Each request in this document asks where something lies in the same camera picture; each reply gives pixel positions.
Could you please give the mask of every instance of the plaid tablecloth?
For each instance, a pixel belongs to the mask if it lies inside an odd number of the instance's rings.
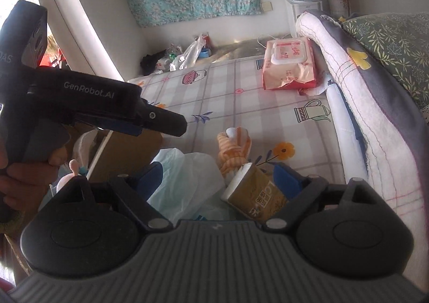
[[[183,114],[182,137],[165,136],[164,147],[217,158],[218,133],[244,127],[252,138],[250,160],[270,173],[283,161],[302,175],[344,183],[338,140],[325,95],[262,88],[262,59],[150,75],[130,82],[149,103]]]

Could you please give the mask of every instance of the pink toy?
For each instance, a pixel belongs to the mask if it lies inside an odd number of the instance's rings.
[[[69,173],[68,175],[61,177],[61,179],[58,181],[57,184],[57,193],[60,191],[62,187],[64,187],[68,181],[70,181],[74,176],[78,176],[79,174],[79,163],[73,159],[69,162],[69,168],[72,170],[72,173]]]

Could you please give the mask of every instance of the ribbed black surface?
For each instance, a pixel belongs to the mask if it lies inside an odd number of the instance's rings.
[[[423,294],[399,275],[358,282],[315,269],[289,239],[255,223],[183,221],[149,236],[114,272],[87,280],[33,274],[16,302],[413,303]]]

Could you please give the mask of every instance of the white plastic bag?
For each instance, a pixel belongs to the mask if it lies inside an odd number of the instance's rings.
[[[170,71],[177,71],[178,69],[192,67],[195,64],[204,45],[205,40],[201,34],[198,40],[189,45],[182,55],[177,56],[173,60],[173,62],[170,64]]]
[[[210,155],[161,149],[153,161],[159,161],[164,171],[161,185],[147,202],[174,225],[179,219],[192,219],[209,198],[225,189]]]

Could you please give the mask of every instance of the wall switch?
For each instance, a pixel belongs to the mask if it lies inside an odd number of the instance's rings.
[[[271,2],[263,2],[261,3],[261,8],[263,12],[270,12],[272,10]]]

